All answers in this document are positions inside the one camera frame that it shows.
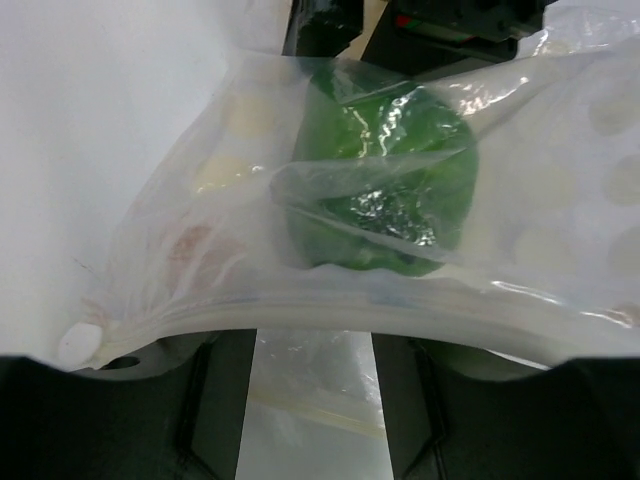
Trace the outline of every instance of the green bell pepper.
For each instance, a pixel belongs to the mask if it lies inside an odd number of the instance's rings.
[[[423,276],[441,263],[401,252],[358,232],[420,247],[454,249],[477,177],[475,140],[458,114],[423,85],[395,79],[385,84],[376,78],[381,73],[386,72],[356,63],[331,63],[312,77],[293,160],[359,161],[363,168],[349,195],[329,192],[327,198],[313,200],[311,207],[290,209],[289,230],[311,266],[384,268]],[[373,162],[371,157],[402,160],[392,156],[422,152],[428,159],[427,152],[443,151],[452,153],[403,173],[390,170],[382,180],[379,169],[367,169],[363,163]],[[367,175],[372,177],[370,183]]]

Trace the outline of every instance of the plastic bag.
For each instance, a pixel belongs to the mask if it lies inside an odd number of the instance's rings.
[[[292,162],[316,88],[309,78],[328,61],[246,55],[116,232],[104,288],[85,301],[84,323],[101,329],[99,350],[79,355],[72,329],[61,353],[100,366],[161,336],[267,326],[428,336],[543,364],[637,353],[640,216],[637,191],[625,181],[636,172],[638,43],[527,58],[429,85],[333,62],[335,100],[345,109],[411,85],[390,104],[427,92],[458,112],[477,141],[365,153],[357,162]],[[380,125],[399,138],[404,127],[393,116],[403,106],[393,108]],[[318,208],[399,173],[435,171],[469,148],[479,158],[473,201],[463,221],[449,222],[460,238],[444,248]],[[290,232],[290,214],[301,210],[376,248],[446,265],[421,278],[386,265],[310,268]],[[445,213],[432,220],[447,224]]]

